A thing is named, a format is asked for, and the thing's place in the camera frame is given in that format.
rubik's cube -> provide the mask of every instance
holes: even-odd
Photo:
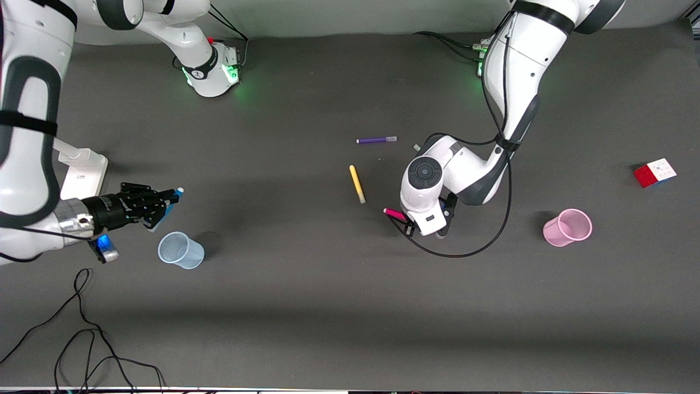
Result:
[[[653,161],[634,171],[634,177],[643,188],[665,182],[675,176],[676,172],[665,158]]]

gray mat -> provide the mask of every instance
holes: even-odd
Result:
[[[128,181],[185,196],[156,234],[114,231],[113,263],[81,245],[1,267],[3,353],[88,266],[87,314],[171,386],[700,390],[700,70],[687,21],[572,36],[514,158],[508,228],[458,261],[412,247],[382,208],[398,206],[412,145],[428,134],[494,135],[474,64],[423,36],[263,39],[248,53],[242,84],[206,100],[165,46],[76,49],[60,137],[108,156],[105,191]],[[355,144],[381,135],[399,140]],[[631,170],[662,157],[679,176],[641,189]],[[448,239],[421,241],[483,245],[505,197],[460,205]],[[593,236],[550,246],[543,223],[571,207]],[[200,267],[158,260],[170,231],[205,246]],[[82,327],[75,308],[0,367],[0,385],[53,384]],[[66,354],[74,385],[87,344]],[[150,370],[127,371],[156,385]],[[94,382],[124,385],[114,365]]]

blue plastic cup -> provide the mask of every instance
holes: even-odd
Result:
[[[193,269],[204,260],[204,248],[189,239],[186,234],[175,231],[163,237],[158,244],[158,257],[168,264]]]

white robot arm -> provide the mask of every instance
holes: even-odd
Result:
[[[489,108],[495,107],[493,115],[500,124],[490,157],[481,159],[448,135],[435,136],[426,141],[404,172],[401,207],[424,236],[448,224],[439,200],[443,187],[466,205],[491,200],[508,159],[537,113],[542,75],[569,34],[602,29],[617,16],[625,0],[510,3],[510,12],[496,30],[484,61],[484,95]]]
[[[187,82],[204,97],[216,97],[239,81],[238,54],[209,43],[192,21],[209,12],[209,0],[80,0],[80,23],[114,30],[137,29],[161,40],[183,65]]]
[[[122,184],[120,193],[59,200],[51,154],[78,19],[156,36],[205,97],[238,82],[237,54],[211,45],[191,23],[208,11],[208,0],[0,0],[0,5],[0,265],[31,261],[82,240],[100,261],[111,261],[118,253],[108,238],[97,236],[137,222],[153,230],[179,201],[181,189],[157,192]]]

purple marker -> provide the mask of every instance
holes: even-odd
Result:
[[[360,138],[358,144],[378,144],[380,142],[396,142],[396,137]]]

